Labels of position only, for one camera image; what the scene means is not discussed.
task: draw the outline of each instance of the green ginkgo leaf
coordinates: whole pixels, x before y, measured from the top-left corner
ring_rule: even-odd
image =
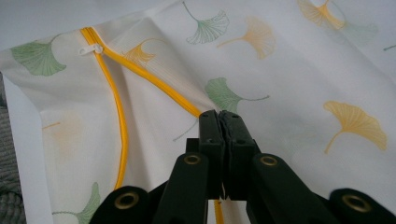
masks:
[[[195,120],[195,122],[190,126],[190,128],[185,131],[184,133],[180,134],[178,137],[174,138],[173,141],[176,142],[178,139],[180,139],[182,136],[184,136],[186,133],[192,130],[192,128],[199,122],[198,119]]]
[[[326,30],[326,34],[336,43],[345,44],[350,41],[358,47],[367,45],[377,33],[378,27],[374,24],[356,25],[351,22],[346,22],[340,30]]]
[[[231,111],[236,114],[239,101],[259,101],[270,97],[267,95],[260,99],[242,98],[228,88],[226,81],[227,79],[225,77],[219,77],[209,80],[205,86],[205,91],[209,98],[222,110]]]
[[[190,16],[195,19],[184,2],[183,5],[187,9],[187,12],[190,14]],[[195,32],[195,35],[186,39],[187,42],[193,45],[204,44],[216,40],[219,36],[225,34],[227,31],[227,26],[230,23],[225,11],[223,10],[221,10],[217,16],[209,20],[195,20],[198,23],[198,28]]]
[[[387,48],[384,48],[384,51],[387,51],[388,49],[393,49],[393,48],[396,48],[396,45],[393,45],[393,46],[389,46],[389,47],[387,47]]]
[[[99,195],[99,186],[98,183],[93,183],[92,185],[92,193],[91,198],[88,201],[87,205],[85,205],[84,209],[80,213],[74,212],[54,212],[53,215],[59,214],[69,214],[73,215],[78,219],[78,224],[89,224],[93,214],[96,209],[100,205],[100,195]]]
[[[58,63],[52,53],[53,37],[47,44],[31,42],[11,49],[14,59],[34,76],[51,76],[66,68]]]

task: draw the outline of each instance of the zipper pull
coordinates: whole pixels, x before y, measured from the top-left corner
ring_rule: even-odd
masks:
[[[103,52],[103,48],[99,44],[92,44],[92,45],[89,45],[87,47],[79,49],[78,50],[78,54],[82,56],[82,55],[86,55],[88,53],[91,53],[93,51],[95,51],[95,53],[102,53]]]

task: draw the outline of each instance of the gray fabric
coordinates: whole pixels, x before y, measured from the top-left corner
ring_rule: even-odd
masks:
[[[26,223],[12,141],[3,75],[0,73],[0,223]]]

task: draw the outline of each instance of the ginkgo leaf print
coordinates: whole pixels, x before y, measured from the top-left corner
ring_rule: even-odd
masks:
[[[188,133],[189,131],[192,130],[192,128],[199,122],[198,119],[195,120],[195,122],[190,126],[190,128],[185,131],[184,133],[180,134],[178,137],[174,138],[173,141],[176,142],[179,138],[181,138],[182,136],[184,136],[186,133]]]
[[[155,39],[155,38],[146,39],[142,41],[140,44],[138,44],[136,47],[134,47],[133,49],[130,49],[128,52],[123,54],[123,56],[132,63],[137,63],[140,64],[141,66],[147,65],[147,63],[155,57],[155,54],[147,53],[143,51],[142,47],[143,44],[145,44],[150,40],[159,40],[159,39]]]
[[[326,34],[336,43],[345,44],[351,42],[358,47],[367,45],[378,33],[378,28],[374,24],[357,25],[346,22],[340,30],[328,29]]]
[[[79,213],[74,212],[54,212],[53,215],[68,214],[73,215],[78,219],[78,224],[89,224],[93,214],[100,205],[100,195],[98,183],[93,183],[91,198],[85,205],[84,209]]]
[[[396,45],[393,45],[393,46],[389,46],[389,47],[387,47],[387,48],[384,48],[384,51],[387,51],[388,49],[393,49],[393,48],[396,48]]]
[[[84,120],[77,111],[73,110],[64,111],[56,117],[56,120],[45,122],[42,128],[43,141],[49,146],[50,143],[54,143],[52,149],[56,150],[59,158],[62,158],[61,162],[69,161],[84,142]]]
[[[325,149],[329,149],[335,138],[341,133],[355,133],[372,141],[381,150],[387,148],[387,135],[381,130],[378,121],[367,115],[363,110],[354,105],[342,104],[335,101],[329,101],[324,105],[326,110],[332,112],[340,121],[341,130],[334,135]]]
[[[332,27],[333,29],[341,29],[345,22],[337,19],[328,9],[329,0],[323,5],[316,7],[310,0],[298,0],[300,10],[304,16],[318,26]]]
[[[227,27],[228,24],[230,24],[230,21],[228,20],[228,17],[223,10],[221,10],[217,16],[209,20],[200,21],[192,16],[185,2],[183,2],[183,5],[187,9],[187,12],[190,14],[190,16],[198,23],[198,28],[195,32],[195,35],[186,39],[187,42],[189,42],[190,44],[195,45],[212,42],[216,40],[219,36],[224,35],[227,31]]]
[[[247,17],[247,32],[242,37],[225,41],[218,48],[237,40],[247,41],[257,52],[258,59],[264,59],[274,52],[276,40],[272,34],[271,27],[255,17]]]
[[[66,68],[66,65],[58,63],[52,53],[52,41],[43,44],[32,42],[11,49],[14,59],[21,63],[30,74],[34,76],[52,76]]]
[[[209,80],[205,86],[205,91],[209,98],[222,110],[231,111],[236,114],[239,101],[260,101],[270,97],[267,95],[260,99],[242,98],[228,88],[226,81],[227,79],[225,77],[219,77]]]

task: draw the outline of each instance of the orange ginkgo leaf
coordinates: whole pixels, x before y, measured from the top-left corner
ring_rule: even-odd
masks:
[[[309,0],[298,0],[297,2],[304,16],[316,25],[332,27],[335,30],[344,27],[345,22],[334,17],[334,15],[329,11],[329,0],[326,0],[326,2],[320,7],[316,7]]]
[[[134,47],[133,49],[130,49],[128,52],[123,54],[124,57],[132,63],[137,63],[142,66],[147,65],[147,63],[155,57],[155,54],[147,53],[147,52],[143,51],[142,47],[143,47],[144,43],[146,43],[150,40],[158,40],[158,39],[155,39],[155,38],[145,39],[140,44],[138,44],[136,47]]]
[[[258,59],[264,59],[274,52],[276,41],[271,27],[255,17],[247,17],[246,23],[247,32],[244,36],[221,43],[218,45],[218,48],[236,40],[245,40],[257,51]]]
[[[73,151],[80,146],[79,143],[83,142],[84,129],[82,117],[77,111],[64,111],[56,122],[42,128],[44,142],[51,139],[62,160],[67,161],[74,156]]]
[[[326,154],[329,153],[330,146],[334,139],[341,133],[358,134],[375,143],[379,149],[387,149],[387,135],[381,130],[378,121],[367,115],[359,107],[335,101],[329,101],[323,107],[332,112],[341,124],[341,130],[327,145],[324,151]]]

